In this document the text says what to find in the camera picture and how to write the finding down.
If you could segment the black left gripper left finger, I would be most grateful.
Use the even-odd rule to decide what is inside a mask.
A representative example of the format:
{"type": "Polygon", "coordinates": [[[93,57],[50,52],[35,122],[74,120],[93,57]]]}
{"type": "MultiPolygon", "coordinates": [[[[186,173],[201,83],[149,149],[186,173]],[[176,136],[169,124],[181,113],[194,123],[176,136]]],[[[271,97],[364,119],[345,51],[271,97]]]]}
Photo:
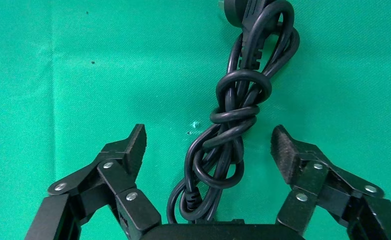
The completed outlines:
{"type": "Polygon", "coordinates": [[[143,124],[123,140],[107,143],[87,166],[52,183],[32,221],[27,240],[77,240],[94,213],[109,207],[130,240],[161,224],[160,213],[137,188],[147,146],[143,124]]]}

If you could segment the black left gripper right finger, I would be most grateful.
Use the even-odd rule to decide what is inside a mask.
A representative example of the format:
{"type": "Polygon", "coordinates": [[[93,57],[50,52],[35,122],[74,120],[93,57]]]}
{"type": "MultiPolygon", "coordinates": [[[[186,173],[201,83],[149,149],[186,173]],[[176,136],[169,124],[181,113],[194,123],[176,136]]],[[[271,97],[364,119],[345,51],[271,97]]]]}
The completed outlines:
{"type": "Polygon", "coordinates": [[[378,185],[334,165],[315,145],[294,139],[282,125],[270,152],[290,186],[276,223],[302,236],[316,207],[346,228],[351,240],[391,240],[391,201],[378,185]]]}

